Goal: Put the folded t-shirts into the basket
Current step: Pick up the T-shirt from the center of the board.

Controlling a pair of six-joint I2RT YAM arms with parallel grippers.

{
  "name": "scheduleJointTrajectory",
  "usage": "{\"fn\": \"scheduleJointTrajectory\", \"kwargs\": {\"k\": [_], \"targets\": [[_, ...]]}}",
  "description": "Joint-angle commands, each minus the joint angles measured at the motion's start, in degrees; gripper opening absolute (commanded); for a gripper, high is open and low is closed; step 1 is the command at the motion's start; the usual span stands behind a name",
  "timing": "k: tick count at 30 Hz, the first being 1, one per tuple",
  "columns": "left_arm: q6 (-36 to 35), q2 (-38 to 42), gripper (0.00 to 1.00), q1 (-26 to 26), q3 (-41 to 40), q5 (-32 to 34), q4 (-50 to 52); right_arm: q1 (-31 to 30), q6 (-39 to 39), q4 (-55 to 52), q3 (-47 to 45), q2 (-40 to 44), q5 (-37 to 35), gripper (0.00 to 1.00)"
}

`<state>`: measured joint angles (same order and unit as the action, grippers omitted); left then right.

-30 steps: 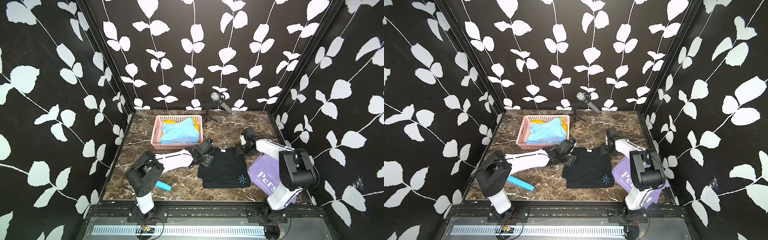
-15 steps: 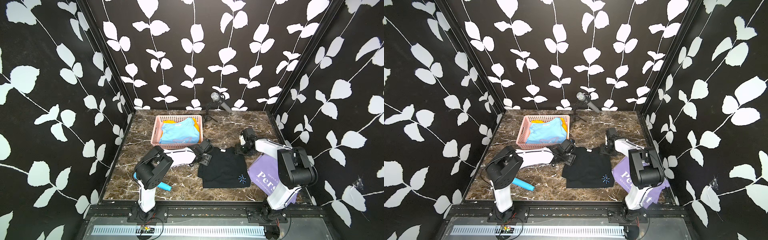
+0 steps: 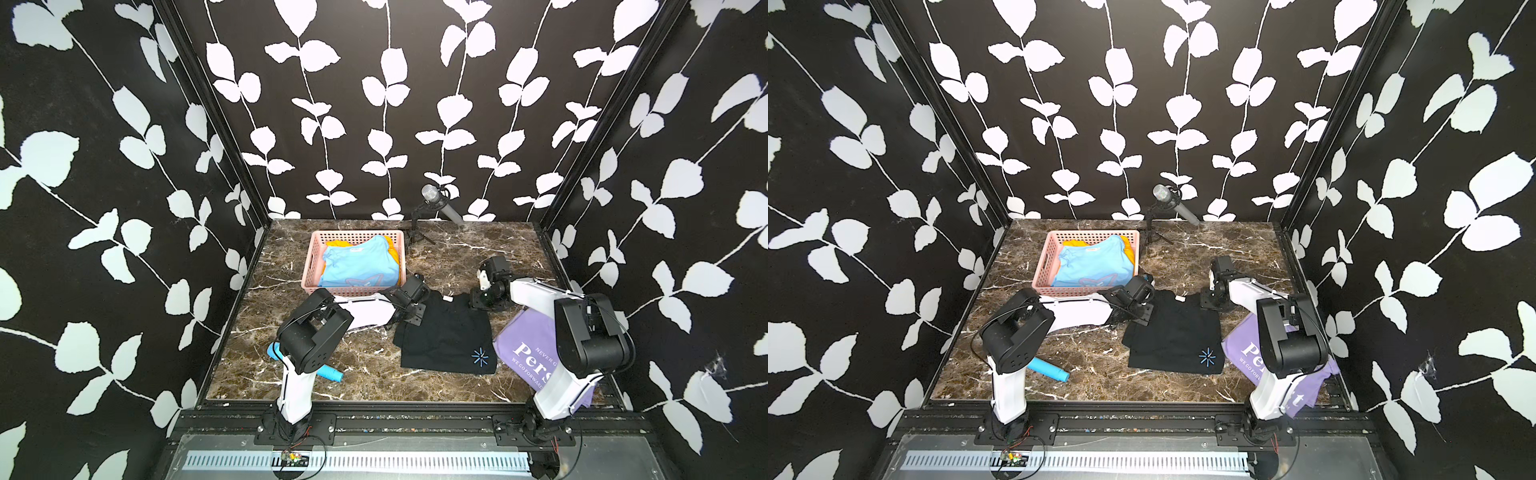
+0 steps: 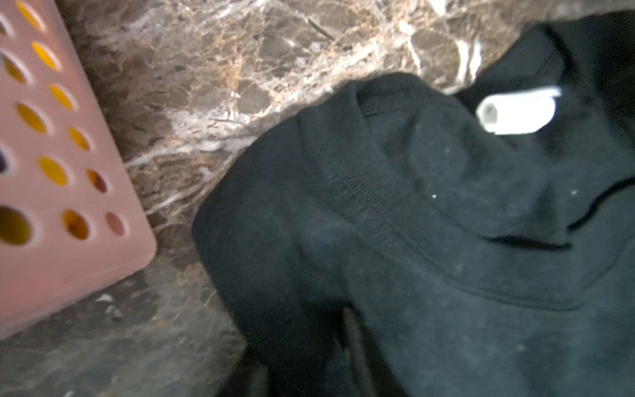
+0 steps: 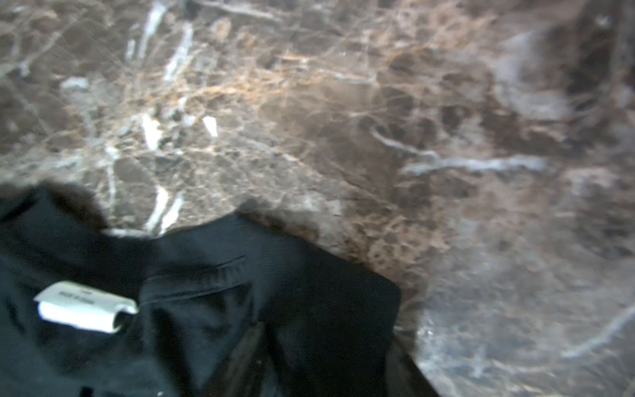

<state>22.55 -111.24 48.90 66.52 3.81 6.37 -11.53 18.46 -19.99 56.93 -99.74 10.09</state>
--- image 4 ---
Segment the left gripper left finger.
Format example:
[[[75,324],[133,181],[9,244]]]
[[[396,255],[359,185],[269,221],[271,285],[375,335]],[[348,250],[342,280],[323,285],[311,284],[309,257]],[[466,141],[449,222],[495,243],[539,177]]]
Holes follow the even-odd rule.
[[[250,347],[242,354],[233,372],[216,397],[270,397],[269,368]]]

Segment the pink perforated plastic basket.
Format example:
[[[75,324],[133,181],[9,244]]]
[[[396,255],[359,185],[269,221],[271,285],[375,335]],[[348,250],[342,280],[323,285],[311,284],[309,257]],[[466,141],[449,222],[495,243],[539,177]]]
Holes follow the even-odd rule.
[[[2,336],[140,271],[156,249],[56,4],[2,2]]]

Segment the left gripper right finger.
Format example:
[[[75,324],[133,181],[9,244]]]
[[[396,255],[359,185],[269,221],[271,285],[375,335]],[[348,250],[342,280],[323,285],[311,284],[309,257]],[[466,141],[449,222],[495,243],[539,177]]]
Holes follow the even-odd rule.
[[[340,341],[351,374],[354,396],[407,396],[380,349],[351,306],[342,308]]]

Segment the black t-shirt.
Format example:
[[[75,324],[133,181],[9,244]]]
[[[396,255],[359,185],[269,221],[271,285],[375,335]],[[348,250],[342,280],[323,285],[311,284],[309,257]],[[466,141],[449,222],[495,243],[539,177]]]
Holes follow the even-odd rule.
[[[634,393],[634,13],[526,31],[453,95],[352,81],[255,141],[193,221],[284,396]]]

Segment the yellow t-shirt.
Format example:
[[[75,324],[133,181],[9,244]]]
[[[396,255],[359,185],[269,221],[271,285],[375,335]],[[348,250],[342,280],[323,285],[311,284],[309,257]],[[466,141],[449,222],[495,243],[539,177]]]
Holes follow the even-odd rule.
[[[88,241],[106,129],[52,1],[1,4],[1,242]]]

